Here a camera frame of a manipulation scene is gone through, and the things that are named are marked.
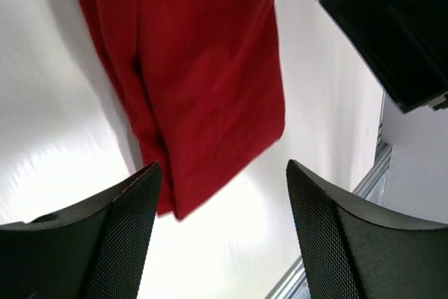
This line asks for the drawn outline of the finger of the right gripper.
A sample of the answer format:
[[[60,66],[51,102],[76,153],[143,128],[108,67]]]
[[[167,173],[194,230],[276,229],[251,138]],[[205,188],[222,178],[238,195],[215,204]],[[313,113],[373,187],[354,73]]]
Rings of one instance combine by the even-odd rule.
[[[447,108],[447,0],[319,0],[395,105]]]

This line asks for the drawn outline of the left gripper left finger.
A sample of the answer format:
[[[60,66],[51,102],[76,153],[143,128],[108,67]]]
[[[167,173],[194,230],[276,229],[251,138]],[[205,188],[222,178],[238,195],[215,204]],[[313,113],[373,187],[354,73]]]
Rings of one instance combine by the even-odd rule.
[[[30,223],[1,226],[2,298],[136,298],[162,186],[149,164]]]

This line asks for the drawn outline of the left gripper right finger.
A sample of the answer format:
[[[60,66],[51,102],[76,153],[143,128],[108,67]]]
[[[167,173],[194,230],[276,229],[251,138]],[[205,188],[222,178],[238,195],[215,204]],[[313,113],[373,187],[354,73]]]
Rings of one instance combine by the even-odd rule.
[[[446,298],[447,225],[381,207],[295,160],[288,194],[312,298]]]

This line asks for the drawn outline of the dark red t-shirt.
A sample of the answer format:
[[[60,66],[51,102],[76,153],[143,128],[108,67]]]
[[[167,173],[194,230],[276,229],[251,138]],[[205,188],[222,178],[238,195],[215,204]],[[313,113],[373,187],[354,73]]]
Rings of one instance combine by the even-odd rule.
[[[145,163],[183,219],[285,127],[274,0],[78,0]]]

